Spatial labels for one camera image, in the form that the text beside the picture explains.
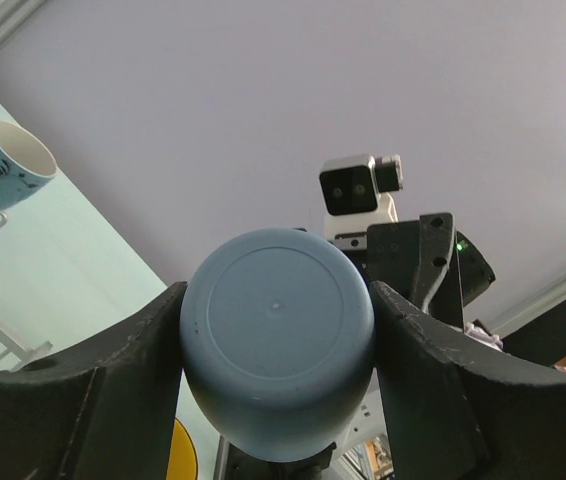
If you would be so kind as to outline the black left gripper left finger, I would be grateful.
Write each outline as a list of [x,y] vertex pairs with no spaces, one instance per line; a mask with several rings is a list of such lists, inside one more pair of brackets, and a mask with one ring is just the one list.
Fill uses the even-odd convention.
[[182,353],[177,282],[137,313],[0,371],[0,479],[163,479]]

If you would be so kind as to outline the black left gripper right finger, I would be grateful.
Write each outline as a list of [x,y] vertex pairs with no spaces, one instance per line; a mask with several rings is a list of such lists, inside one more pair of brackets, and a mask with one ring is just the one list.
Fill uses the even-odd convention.
[[370,286],[399,479],[566,479],[566,373],[502,353]]

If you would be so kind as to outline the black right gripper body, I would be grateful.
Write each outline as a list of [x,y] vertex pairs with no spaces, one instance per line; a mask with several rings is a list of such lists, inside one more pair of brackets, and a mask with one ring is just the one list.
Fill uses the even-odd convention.
[[433,318],[464,328],[457,230],[451,213],[371,225],[364,233],[340,234],[332,243],[366,283],[384,282]]

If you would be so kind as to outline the yellow ceramic mug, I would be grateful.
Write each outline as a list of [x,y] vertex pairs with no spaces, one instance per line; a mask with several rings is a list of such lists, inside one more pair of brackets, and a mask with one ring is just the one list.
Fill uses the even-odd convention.
[[183,424],[175,419],[166,479],[196,480],[197,476],[198,460],[194,443]]

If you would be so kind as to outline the light blue plain cup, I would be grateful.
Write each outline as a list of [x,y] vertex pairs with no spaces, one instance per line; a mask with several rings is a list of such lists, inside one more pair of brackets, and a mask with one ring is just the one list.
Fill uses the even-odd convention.
[[354,264],[328,241],[274,228],[213,251],[186,288],[184,371],[232,445],[270,462],[311,457],[351,421],[373,369],[374,313]]

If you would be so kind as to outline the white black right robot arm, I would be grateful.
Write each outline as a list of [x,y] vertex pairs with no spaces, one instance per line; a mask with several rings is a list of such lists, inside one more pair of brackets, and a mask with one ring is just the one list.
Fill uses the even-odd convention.
[[387,284],[433,318],[465,328],[464,308],[495,281],[492,267],[448,212],[375,224],[331,241],[368,284]]

